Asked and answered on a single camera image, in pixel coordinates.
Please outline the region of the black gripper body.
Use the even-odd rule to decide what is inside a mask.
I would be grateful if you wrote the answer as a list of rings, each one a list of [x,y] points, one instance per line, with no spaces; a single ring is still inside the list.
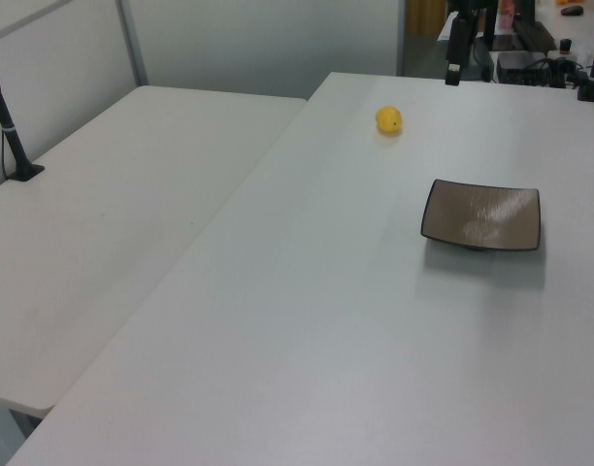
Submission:
[[[462,18],[475,17],[482,11],[497,10],[498,0],[446,0],[446,3]]]

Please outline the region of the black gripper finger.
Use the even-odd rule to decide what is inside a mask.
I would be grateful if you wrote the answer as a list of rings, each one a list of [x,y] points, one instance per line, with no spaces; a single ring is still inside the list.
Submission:
[[[483,30],[483,41],[485,46],[491,50],[495,38],[495,25],[497,19],[496,10],[486,10],[484,14],[484,30]]]
[[[458,86],[463,69],[467,66],[468,50],[471,47],[471,23],[459,14],[452,22],[446,51],[447,68],[445,84]]]

